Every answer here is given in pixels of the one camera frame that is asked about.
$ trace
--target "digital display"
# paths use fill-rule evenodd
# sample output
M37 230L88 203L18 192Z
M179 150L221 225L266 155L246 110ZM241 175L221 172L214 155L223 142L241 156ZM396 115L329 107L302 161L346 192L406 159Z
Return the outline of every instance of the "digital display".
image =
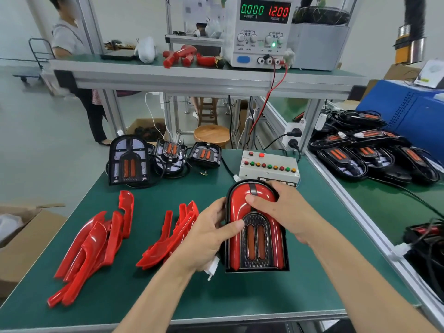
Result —
M290 15L290 8L290 2L241 0L239 20L287 23Z

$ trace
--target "left hand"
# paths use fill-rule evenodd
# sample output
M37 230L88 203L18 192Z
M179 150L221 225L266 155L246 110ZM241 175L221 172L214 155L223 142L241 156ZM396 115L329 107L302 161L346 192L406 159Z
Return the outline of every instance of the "left hand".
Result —
M224 218L225 197L222 197L199 214L190 232L171 258L174 257L179 264L192 272L204 270L222 242L237 235L244 227L243 220L220 227Z

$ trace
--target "gray floor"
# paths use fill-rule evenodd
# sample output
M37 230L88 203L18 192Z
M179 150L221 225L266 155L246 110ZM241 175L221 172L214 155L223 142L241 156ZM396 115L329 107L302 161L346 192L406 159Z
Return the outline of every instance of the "gray floor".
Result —
M52 97L33 79L24 86L12 73L13 68L0 68L0 204L60 202L66 207L53 211L69 216L103 172L108 148L92 139L79 100ZM126 126L151 117L144 93L119 100ZM147 102L155 118L163 117L159 96L150 94ZM178 105L180 128L194 130L192 111L185 114L186 103ZM218 118L228 126L225 109ZM105 120L104 128L112 137ZM194 143L192 136L184 141Z

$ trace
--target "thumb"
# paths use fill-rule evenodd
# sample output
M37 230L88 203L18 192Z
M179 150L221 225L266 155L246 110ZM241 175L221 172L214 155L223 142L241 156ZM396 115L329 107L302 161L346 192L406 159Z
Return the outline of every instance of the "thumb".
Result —
M260 210L261 212L267 213L270 216L273 217L274 211L275 211L275 202L270 202L267 200L264 200L262 197L254 196L254 195L247 195L245 196L245 201L252 206L253 208L256 208L257 210Z
M236 236L244 227L244 221L238 220L224 225L222 228L216 230L219 241L223 241Z

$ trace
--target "hand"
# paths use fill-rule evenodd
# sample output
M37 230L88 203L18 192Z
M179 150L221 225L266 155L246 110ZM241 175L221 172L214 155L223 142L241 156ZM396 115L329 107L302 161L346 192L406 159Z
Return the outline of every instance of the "hand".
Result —
M279 193L277 202L270 202L261 197L247 195L247 203L276 219L282 226L306 244L306 235L314 225L324 221L323 218L304 200L295 189L277 181L268 182Z
M199 214L190 232L171 258L175 256L180 264L193 272L204 270L222 242L237 235L244 227L243 220L220 227L223 219L225 219L225 197L214 201Z

